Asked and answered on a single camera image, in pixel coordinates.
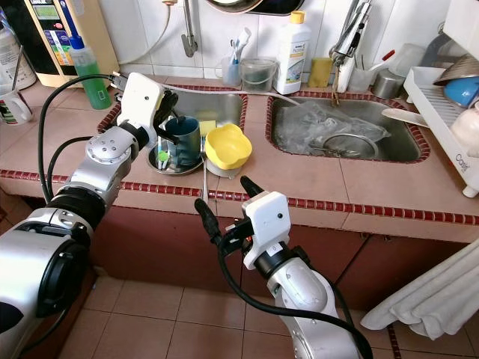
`yellow bottle cap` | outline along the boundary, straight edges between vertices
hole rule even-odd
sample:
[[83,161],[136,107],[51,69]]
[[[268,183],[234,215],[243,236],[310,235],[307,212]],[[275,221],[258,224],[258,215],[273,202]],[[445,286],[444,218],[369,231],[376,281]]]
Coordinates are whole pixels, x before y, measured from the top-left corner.
[[304,11],[292,11],[290,22],[292,24],[302,24],[305,21],[305,14]]

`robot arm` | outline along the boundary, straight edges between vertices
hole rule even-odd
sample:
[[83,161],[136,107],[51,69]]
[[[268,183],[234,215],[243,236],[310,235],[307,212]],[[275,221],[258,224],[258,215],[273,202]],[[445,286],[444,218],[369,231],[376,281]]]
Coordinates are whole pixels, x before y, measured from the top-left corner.
[[0,237],[0,358],[16,359],[42,318],[75,301],[96,226],[138,152],[156,141],[162,95],[155,81],[130,74],[118,126],[87,143],[85,159],[45,208]]
[[[241,248],[245,267],[260,272],[276,307],[307,310],[337,319],[335,297],[327,279],[311,270],[299,253],[287,246],[291,225],[287,198],[278,192],[263,191],[248,177],[242,177],[241,183],[251,198],[242,205],[245,219],[228,227],[224,236],[206,204],[199,199],[195,202],[212,242],[223,252],[220,255]],[[355,341],[343,328],[305,317],[280,317],[293,339],[295,358],[359,358]]]

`white tile wall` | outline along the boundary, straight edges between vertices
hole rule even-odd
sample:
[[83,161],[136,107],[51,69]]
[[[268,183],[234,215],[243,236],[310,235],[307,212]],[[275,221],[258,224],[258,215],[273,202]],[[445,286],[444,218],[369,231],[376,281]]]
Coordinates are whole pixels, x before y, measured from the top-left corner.
[[[389,50],[405,42],[426,46],[445,19],[451,0],[373,0],[370,22],[363,33],[359,53],[366,66],[380,61]],[[312,57],[326,57],[338,40],[351,0],[305,0],[306,23],[313,31],[305,76]],[[252,36],[243,57],[274,57],[277,30],[288,16],[229,15],[210,7],[206,0],[189,0],[198,51],[186,57],[181,34],[186,33],[183,0],[171,8],[171,18],[159,45],[149,55],[123,65],[126,72],[167,76],[215,78],[222,57],[231,53],[230,40],[244,27]],[[165,5],[160,0],[100,0],[106,25],[120,61],[134,58],[154,43],[165,24]]]

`plastic bag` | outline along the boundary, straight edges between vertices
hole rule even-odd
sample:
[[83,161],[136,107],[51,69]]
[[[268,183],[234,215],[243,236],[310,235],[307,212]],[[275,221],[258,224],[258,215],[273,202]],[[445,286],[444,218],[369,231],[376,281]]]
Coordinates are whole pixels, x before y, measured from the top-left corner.
[[391,134],[381,126],[357,117],[350,117],[338,109],[326,110],[315,101],[301,106],[281,108],[276,117],[273,138],[289,153],[318,154],[324,141],[338,133],[350,133],[380,141]]

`kitchen sink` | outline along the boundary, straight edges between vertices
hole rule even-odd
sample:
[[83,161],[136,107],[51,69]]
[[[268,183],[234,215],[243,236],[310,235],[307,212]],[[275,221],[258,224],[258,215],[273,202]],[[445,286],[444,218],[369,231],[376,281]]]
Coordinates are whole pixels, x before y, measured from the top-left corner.
[[226,123],[240,125],[243,97],[234,94],[178,93],[174,110],[178,115],[193,116],[199,120],[216,120],[217,126]]
[[[327,111],[333,110],[330,99],[305,97],[293,97],[293,99],[297,102],[314,101]],[[275,133],[281,134],[284,131],[283,128],[276,127],[276,119],[280,109],[291,106],[294,105],[282,99],[276,99],[272,102],[272,134],[270,140],[284,152],[288,152],[287,149],[281,148],[281,142],[275,138]],[[374,157],[375,160],[391,162],[412,162],[419,160],[422,152],[412,136],[408,125],[401,121],[392,120],[391,118],[383,116],[381,112],[385,108],[389,107],[379,102],[353,99],[342,99],[339,107],[343,113],[382,126],[391,134],[390,137],[383,138],[376,142],[379,151],[377,156]]]

